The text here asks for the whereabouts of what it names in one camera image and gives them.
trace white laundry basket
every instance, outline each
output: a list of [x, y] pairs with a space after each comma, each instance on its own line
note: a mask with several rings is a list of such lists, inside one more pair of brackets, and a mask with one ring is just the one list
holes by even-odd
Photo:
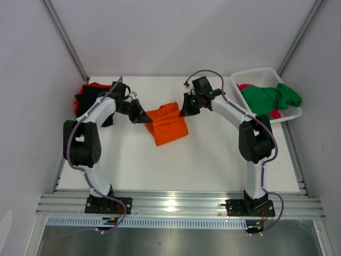
[[[231, 75], [231, 81], [236, 90], [237, 97], [240, 98], [240, 100], [244, 103], [245, 108], [250, 112], [252, 111], [247, 105], [243, 95], [239, 91], [237, 84], [253, 84], [257, 87], [276, 88], [279, 83], [283, 83], [282, 79], [272, 68], [256, 68], [234, 73]], [[288, 106], [288, 109], [279, 110], [279, 113], [281, 114], [281, 118], [270, 120], [271, 124], [280, 123], [299, 117], [302, 115], [302, 109], [300, 107], [296, 108], [293, 106]]]

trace white table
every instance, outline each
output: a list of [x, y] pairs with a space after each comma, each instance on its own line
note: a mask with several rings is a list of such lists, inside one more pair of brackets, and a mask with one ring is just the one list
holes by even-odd
[[[111, 85], [118, 77], [91, 77], [90, 83]], [[217, 77], [208, 78], [214, 89]], [[176, 101], [182, 108], [186, 77], [124, 77], [123, 82], [137, 93], [144, 110], [154, 110]], [[236, 94], [225, 78], [225, 91]], [[157, 147], [143, 124], [132, 124], [116, 113], [114, 125], [100, 128], [104, 175], [114, 189], [166, 191], [243, 191], [246, 161], [238, 150], [238, 131], [227, 120], [208, 109], [186, 117], [189, 135]], [[279, 146], [275, 161], [266, 165], [265, 185], [269, 191], [299, 192], [295, 172], [280, 124], [272, 125]], [[66, 162], [59, 189], [88, 188], [82, 174]]]

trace white wall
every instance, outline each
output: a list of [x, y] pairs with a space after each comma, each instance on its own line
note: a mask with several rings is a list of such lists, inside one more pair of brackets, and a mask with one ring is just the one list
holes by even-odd
[[0, 31], [0, 216], [13, 211], [2, 255], [16, 256], [55, 176], [82, 80], [40, 1], [0, 1]]
[[54, 0], [88, 75], [279, 68], [315, 0]]
[[327, 0], [283, 80], [303, 98], [303, 115], [290, 126], [308, 189], [322, 199], [332, 238], [341, 252], [340, 72], [341, 1]]

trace orange cloth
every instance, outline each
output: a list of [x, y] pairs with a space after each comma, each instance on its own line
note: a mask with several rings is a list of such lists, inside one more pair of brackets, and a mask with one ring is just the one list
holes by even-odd
[[165, 104], [156, 110], [147, 111], [147, 115], [153, 119], [153, 122], [145, 125], [155, 137], [157, 146], [188, 135], [185, 119], [179, 114], [180, 110], [176, 102]]

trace green cloth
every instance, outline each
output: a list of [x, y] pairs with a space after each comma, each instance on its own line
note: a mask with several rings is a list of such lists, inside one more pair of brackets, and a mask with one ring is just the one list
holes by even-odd
[[282, 83], [279, 83], [276, 88], [248, 86], [240, 92], [256, 115], [267, 115], [275, 108], [287, 109], [288, 105], [299, 107], [302, 102], [293, 89]]

